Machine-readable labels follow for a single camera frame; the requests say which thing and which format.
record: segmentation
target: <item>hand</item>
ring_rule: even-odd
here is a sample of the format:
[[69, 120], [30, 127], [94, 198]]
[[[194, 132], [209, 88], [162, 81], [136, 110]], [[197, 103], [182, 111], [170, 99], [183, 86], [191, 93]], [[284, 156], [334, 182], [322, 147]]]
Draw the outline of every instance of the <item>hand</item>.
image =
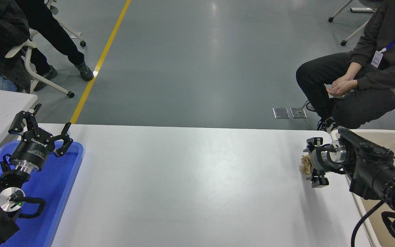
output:
[[344, 80], [341, 77], [332, 83], [332, 88], [327, 89], [327, 92], [333, 97], [338, 97], [348, 93], [351, 89], [355, 89], [357, 86], [357, 80]]
[[353, 80], [355, 77], [352, 75], [348, 75], [345, 74], [342, 77], [339, 77], [338, 79], [336, 79], [333, 83], [332, 83], [332, 87], [336, 86], [338, 83], [340, 83], [341, 81], [346, 81], [346, 80]]

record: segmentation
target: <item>blue tray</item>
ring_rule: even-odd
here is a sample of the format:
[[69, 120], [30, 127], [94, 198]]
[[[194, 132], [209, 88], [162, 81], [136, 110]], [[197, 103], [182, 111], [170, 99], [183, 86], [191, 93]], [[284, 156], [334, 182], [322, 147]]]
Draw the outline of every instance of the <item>blue tray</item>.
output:
[[[1, 147], [0, 161], [5, 154], [12, 154], [18, 143], [19, 141], [12, 141]], [[56, 142], [56, 147], [60, 147], [62, 143]], [[64, 156], [56, 158], [50, 154], [42, 171], [31, 173], [30, 181], [23, 184], [22, 190], [27, 197], [43, 198], [47, 202], [45, 209], [34, 219], [18, 219], [16, 224], [20, 230], [0, 246], [48, 247], [51, 245], [82, 158], [82, 145], [73, 142]], [[33, 214], [37, 208], [37, 204], [26, 203], [21, 209], [23, 213]]]

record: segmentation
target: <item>id badge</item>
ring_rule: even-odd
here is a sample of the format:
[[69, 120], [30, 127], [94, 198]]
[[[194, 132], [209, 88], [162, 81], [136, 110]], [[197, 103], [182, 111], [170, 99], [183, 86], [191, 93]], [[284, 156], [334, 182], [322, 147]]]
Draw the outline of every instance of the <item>id badge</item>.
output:
[[377, 50], [374, 54], [373, 60], [371, 61], [371, 65], [375, 68], [378, 68], [383, 56], [384, 54]]

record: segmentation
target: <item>black jacket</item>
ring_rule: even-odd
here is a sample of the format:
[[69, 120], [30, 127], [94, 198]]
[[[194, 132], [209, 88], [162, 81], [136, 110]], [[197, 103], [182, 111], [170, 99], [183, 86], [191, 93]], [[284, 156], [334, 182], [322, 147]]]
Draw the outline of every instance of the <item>black jacket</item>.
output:
[[5, 58], [14, 46], [24, 43], [30, 36], [27, 19], [13, 0], [0, 0], [0, 74], [29, 91], [30, 77], [21, 55]]
[[[376, 50], [385, 48], [394, 39], [395, 0], [384, 0], [368, 21], [364, 35], [353, 50], [351, 61], [365, 66], [371, 62]], [[357, 79], [359, 89], [395, 89], [395, 45], [384, 52], [382, 60], [386, 60], [391, 66]]]

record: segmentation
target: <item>black sleeve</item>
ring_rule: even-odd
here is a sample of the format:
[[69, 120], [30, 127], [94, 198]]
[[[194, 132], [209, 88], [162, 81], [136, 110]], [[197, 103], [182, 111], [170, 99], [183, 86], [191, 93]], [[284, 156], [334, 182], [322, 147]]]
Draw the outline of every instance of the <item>black sleeve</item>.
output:
[[6, 8], [0, 13], [0, 42], [17, 46], [24, 43], [29, 36], [24, 13], [13, 0], [8, 0]]
[[388, 0], [383, 1], [381, 7], [373, 14], [364, 29], [364, 35], [361, 36], [356, 47], [353, 49], [351, 62], [359, 63], [362, 66], [367, 65], [376, 51], [379, 30], [385, 17], [388, 7]]
[[359, 89], [395, 89], [395, 65], [357, 79]]

